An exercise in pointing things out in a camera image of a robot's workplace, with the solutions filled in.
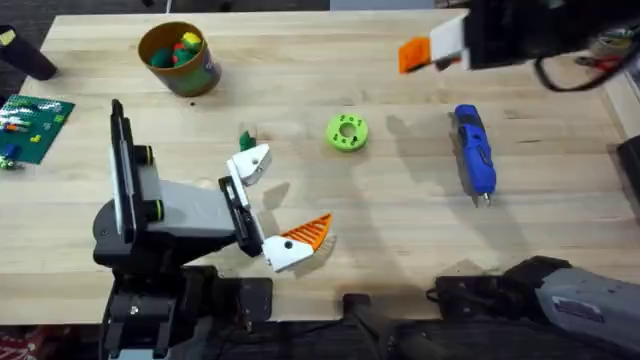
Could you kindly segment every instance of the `black cable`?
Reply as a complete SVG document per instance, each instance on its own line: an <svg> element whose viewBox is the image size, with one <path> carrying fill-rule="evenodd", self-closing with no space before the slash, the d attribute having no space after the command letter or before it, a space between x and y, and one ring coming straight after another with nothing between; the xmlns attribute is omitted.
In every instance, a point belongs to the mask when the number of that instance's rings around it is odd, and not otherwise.
<svg viewBox="0 0 640 360"><path fill-rule="evenodd" d="M229 332L227 333L227 337L224 339L224 341L222 341L220 343L220 349L218 350L218 355L216 355L216 359L215 360L220 360L222 358L222 354L223 354L224 348L229 343L229 339L231 338L231 334L233 334L233 332L235 330L236 330L236 328L232 328L231 330L229 330Z"/></svg>
<svg viewBox="0 0 640 360"><path fill-rule="evenodd" d="M108 315L109 309L111 308L111 300L112 297L111 295L109 295L109 298L107 299L107 306L104 309L104 313L102 314L102 321L100 322L100 334L98 338L98 360L109 359L109 352L104 350L104 337L106 336L105 328L107 327L107 322L109 321Z"/></svg>
<svg viewBox="0 0 640 360"><path fill-rule="evenodd" d="M309 329L305 329L303 331L297 332L297 333L293 333L291 334L291 336L289 337L290 339L297 339L300 337L303 337L305 335L309 335L311 333L317 332L317 331L322 331L322 330L326 330L338 325L342 325L343 320L337 320L337 321L332 321L329 322L327 324L322 324L322 325L318 325L318 326L314 326L311 327ZM277 342L278 339L275 337L265 337L262 339L233 339L231 337L229 337L229 339L227 339L227 342L231 343L231 344L235 344L235 345L255 345L255 344L264 344L264 343L268 343L268 342Z"/></svg>
<svg viewBox="0 0 640 360"><path fill-rule="evenodd" d="M427 300L434 302L436 304L440 303L440 299L438 299L438 292L436 291L436 288L431 288L429 290L427 290Z"/></svg>
<svg viewBox="0 0 640 360"><path fill-rule="evenodd" d="M535 70L540 83L547 89L555 92L576 92L576 91L587 91L591 89L595 89L598 86L604 84L609 81L611 78L616 76L620 71L624 70L627 66L629 66L633 60L640 54L640 44L638 43L638 39L634 39L634 43L631 45L631 49L629 52L622 57L620 62L618 62L612 69L604 72L600 76L595 79L589 80L586 83L574 87L559 87L556 83L554 83L547 74L547 71L544 68L544 60L545 58L538 58L533 63L533 68Z"/></svg>

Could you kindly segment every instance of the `wooden table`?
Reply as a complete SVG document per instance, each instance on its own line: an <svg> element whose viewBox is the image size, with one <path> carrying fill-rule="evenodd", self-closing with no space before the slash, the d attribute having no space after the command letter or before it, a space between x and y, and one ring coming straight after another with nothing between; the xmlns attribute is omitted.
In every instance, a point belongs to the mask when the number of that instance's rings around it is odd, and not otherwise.
<svg viewBox="0 0 640 360"><path fill-rule="evenodd" d="M40 166L0 174L0 323L98 322L111 274L93 262L91 226L111 196L110 100L151 144L161 175L215 187L255 126L273 164L249 191L269 234L333 214L311 260L274 275L236 246L206 256L225 276L272 276L274 319L332 318L366 291L397 316L437 316L424 290L441 274L501 273L533 255L640 282L640 227L612 155L625 135L605 95L557 95L529 66L397 73L397 48L456 11L61 16L43 50L60 68L22 93L77 104ZM218 87L172 95L140 63L152 26L200 27L223 69ZM552 62L583 81L570 58ZM498 172L494 207L464 194L447 113L482 114ZM338 153L324 129L363 116L365 149Z"/></svg>

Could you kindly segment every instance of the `orange object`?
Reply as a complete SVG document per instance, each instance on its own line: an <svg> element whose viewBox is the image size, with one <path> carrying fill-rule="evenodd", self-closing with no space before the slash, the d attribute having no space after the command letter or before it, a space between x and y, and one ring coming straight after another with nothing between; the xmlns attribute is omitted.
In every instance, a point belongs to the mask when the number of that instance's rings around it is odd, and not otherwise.
<svg viewBox="0 0 640 360"><path fill-rule="evenodd" d="M311 248L313 248L313 251L316 251L327 237L330 225L331 214L325 214L304 225L293 228L280 236L309 244Z"/></svg>
<svg viewBox="0 0 640 360"><path fill-rule="evenodd" d="M415 37L398 49L398 71L408 74L431 63L431 40Z"/></svg>

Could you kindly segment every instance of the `small green object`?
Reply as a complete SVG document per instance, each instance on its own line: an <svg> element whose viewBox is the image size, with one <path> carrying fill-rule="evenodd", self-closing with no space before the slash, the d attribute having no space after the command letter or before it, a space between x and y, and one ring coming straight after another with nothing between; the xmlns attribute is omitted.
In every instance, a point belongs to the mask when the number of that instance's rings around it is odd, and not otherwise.
<svg viewBox="0 0 640 360"><path fill-rule="evenodd" d="M327 126L327 141L340 151L355 151L367 143L369 128L357 115L334 116Z"/></svg>
<svg viewBox="0 0 640 360"><path fill-rule="evenodd" d="M249 150L256 147L256 138L249 135L248 131L245 131L240 135L240 151Z"/></svg>
<svg viewBox="0 0 640 360"><path fill-rule="evenodd" d="M188 63L191 59L193 59L195 54L187 49L177 49L173 52L173 56L176 59L176 63L173 66L178 67Z"/></svg>
<svg viewBox="0 0 640 360"><path fill-rule="evenodd" d="M16 168L16 162L13 160L7 160L4 157L0 156L0 169L2 170L13 170Z"/></svg>
<svg viewBox="0 0 640 360"><path fill-rule="evenodd" d="M171 50L166 48L158 49L151 57L151 66L159 68L172 67Z"/></svg>

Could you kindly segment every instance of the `lego board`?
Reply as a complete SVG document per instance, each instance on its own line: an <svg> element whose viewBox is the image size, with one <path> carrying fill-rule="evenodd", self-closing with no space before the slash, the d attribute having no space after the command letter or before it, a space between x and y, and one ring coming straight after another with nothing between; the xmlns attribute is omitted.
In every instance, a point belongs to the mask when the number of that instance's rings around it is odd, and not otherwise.
<svg viewBox="0 0 640 360"><path fill-rule="evenodd" d="M22 126L26 132L1 131L0 151L7 144L18 145L20 152L15 160L40 164L74 106L64 101L11 95L0 109L0 124L8 119L10 122L26 121L30 125ZM31 141L37 135L40 140Z"/></svg>

